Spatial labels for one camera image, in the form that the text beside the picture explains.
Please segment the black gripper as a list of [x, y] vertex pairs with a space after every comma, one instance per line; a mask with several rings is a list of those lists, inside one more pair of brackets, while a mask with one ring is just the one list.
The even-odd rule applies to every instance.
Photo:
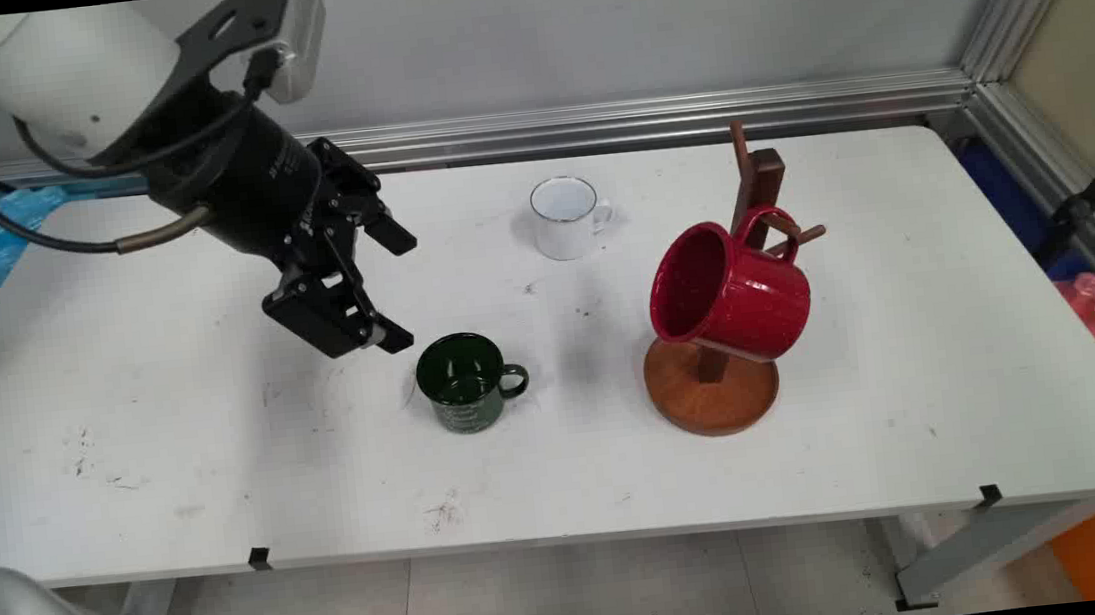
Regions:
[[[247, 106], [209, 143], [143, 170], [155, 204], [209, 211], [201, 229], [281, 272], [262, 311], [324, 356], [362, 348], [399, 353], [416, 337], [367, 295], [355, 262], [359, 230], [401, 256], [418, 241], [380, 199], [381, 181], [328, 138], [310, 146]], [[295, 234], [324, 212], [353, 229]]]

